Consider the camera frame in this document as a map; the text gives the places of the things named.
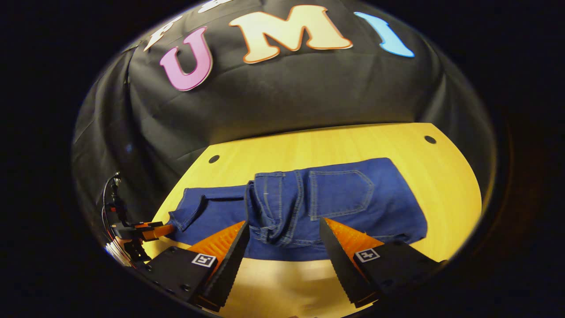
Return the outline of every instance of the black fabric backdrop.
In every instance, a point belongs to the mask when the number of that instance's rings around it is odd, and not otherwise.
[[[5,316],[191,316],[101,251],[70,169],[77,113],[97,74],[143,30],[188,5],[7,4],[3,119],[16,145],[5,147]],[[444,49],[489,111],[502,114],[513,161],[508,191],[497,199],[502,210],[487,214],[480,244],[424,293],[375,316],[562,317],[559,8],[535,1],[377,5]]]
[[[310,49],[306,33],[298,51],[282,48],[275,58],[245,64],[245,40],[229,22],[256,11],[286,19],[296,5],[326,7],[353,47]],[[81,207],[101,238],[101,193],[115,171],[123,174],[129,217],[148,221],[208,145],[307,128],[431,122],[464,154],[482,196],[489,191],[497,155],[483,105],[441,50],[405,23],[347,0],[237,0],[201,14],[199,8],[180,12],[182,19],[149,51],[149,35],[161,25],[134,41],[103,70],[82,105],[73,170]],[[415,57],[382,50],[380,37],[356,11],[386,20]],[[201,85],[180,92],[159,60],[179,46],[180,64],[192,70],[194,55],[182,41],[202,26],[214,66]]]

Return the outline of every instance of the jeans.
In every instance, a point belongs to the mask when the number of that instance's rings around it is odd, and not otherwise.
[[[322,217],[384,243],[413,243],[427,232],[418,202],[388,158],[258,173],[242,186],[187,188],[169,214],[176,231],[167,237],[186,244],[249,220],[245,257],[263,260],[328,259],[319,234]]]

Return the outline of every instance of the wooden table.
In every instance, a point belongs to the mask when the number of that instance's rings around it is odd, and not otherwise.
[[[431,136],[432,144],[425,140]],[[212,156],[219,155],[213,164]],[[153,221],[169,220],[185,188],[246,184],[259,172],[288,171],[387,157],[414,193],[426,220],[427,237],[411,246],[433,260],[451,258],[481,216],[479,185],[457,147],[429,123],[368,124],[298,131],[209,146],[182,176]],[[165,237],[144,243],[155,257]],[[224,317],[343,317],[350,304],[329,260],[289,262],[243,259]]]

